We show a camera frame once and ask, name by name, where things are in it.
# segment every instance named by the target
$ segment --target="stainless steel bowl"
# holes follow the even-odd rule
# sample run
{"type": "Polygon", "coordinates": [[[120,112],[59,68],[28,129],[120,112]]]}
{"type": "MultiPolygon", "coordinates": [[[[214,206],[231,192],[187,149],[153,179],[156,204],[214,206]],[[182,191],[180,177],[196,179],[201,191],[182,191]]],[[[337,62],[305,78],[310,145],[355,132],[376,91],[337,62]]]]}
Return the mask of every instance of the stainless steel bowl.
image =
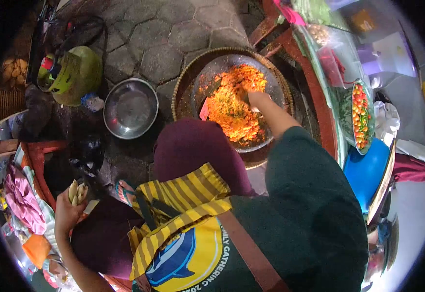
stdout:
{"type": "Polygon", "coordinates": [[[104,123],[120,139],[134,139],[152,126],[159,111],[156,91],[148,82],[130,78],[114,86],[104,105],[104,123]]]}

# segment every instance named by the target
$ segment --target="hand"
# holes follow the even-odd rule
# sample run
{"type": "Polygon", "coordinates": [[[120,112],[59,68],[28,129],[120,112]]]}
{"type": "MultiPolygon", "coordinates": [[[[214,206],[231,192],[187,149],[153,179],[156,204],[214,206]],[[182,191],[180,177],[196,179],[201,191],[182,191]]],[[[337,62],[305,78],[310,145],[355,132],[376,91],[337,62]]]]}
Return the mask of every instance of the hand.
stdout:
{"type": "Polygon", "coordinates": [[[67,188],[57,197],[57,207],[55,209],[55,238],[67,238],[69,231],[72,230],[78,219],[88,205],[85,199],[77,206],[71,205],[68,198],[67,188]]]}
{"type": "Polygon", "coordinates": [[[248,92],[248,103],[250,104],[251,111],[254,113],[259,113],[262,100],[272,100],[270,95],[264,92],[248,92]]]}

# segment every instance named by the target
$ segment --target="blue plastic bowl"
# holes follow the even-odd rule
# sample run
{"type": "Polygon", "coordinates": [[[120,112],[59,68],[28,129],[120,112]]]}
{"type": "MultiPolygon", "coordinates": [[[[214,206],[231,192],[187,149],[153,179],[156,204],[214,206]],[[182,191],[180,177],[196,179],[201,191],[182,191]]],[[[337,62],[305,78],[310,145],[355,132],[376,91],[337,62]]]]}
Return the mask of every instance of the blue plastic bowl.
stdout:
{"type": "Polygon", "coordinates": [[[389,154],[388,146],[377,138],[373,138],[365,155],[360,155],[354,147],[350,148],[344,174],[363,213],[368,212],[371,199],[383,178],[389,154]]]}

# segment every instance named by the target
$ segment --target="pink cloth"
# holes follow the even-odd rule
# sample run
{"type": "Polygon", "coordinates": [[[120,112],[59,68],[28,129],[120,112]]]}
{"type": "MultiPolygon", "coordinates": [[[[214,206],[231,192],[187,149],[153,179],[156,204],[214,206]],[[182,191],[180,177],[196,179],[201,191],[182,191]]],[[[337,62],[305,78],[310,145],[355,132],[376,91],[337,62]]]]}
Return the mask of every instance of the pink cloth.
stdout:
{"type": "Polygon", "coordinates": [[[297,25],[305,25],[305,21],[303,21],[302,16],[300,16],[300,14],[298,14],[297,11],[293,10],[287,5],[281,6],[281,0],[273,0],[273,2],[289,23],[295,23],[297,25]]]}
{"type": "Polygon", "coordinates": [[[394,158],[394,181],[425,181],[425,162],[412,156],[396,153],[394,158]]]}
{"type": "Polygon", "coordinates": [[[5,199],[14,215],[35,234],[46,230],[44,215],[37,203],[28,179],[14,165],[8,166],[5,178],[5,199]]]}

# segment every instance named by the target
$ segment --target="orange plastic bag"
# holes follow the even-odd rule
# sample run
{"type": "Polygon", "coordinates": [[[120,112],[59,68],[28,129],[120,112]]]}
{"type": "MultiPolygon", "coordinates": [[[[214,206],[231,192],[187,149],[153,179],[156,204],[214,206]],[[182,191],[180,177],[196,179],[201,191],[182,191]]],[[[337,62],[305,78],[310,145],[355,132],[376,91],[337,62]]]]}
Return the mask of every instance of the orange plastic bag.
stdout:
{"type": "Polygon", "coordinates": [[[44,236],[37,234],[31,235],[22,247],[29,260],[31,260],[31,262],[39,269],[42,269],[42,264],[52,249],[52,246],[47,239],[44,236]]]}

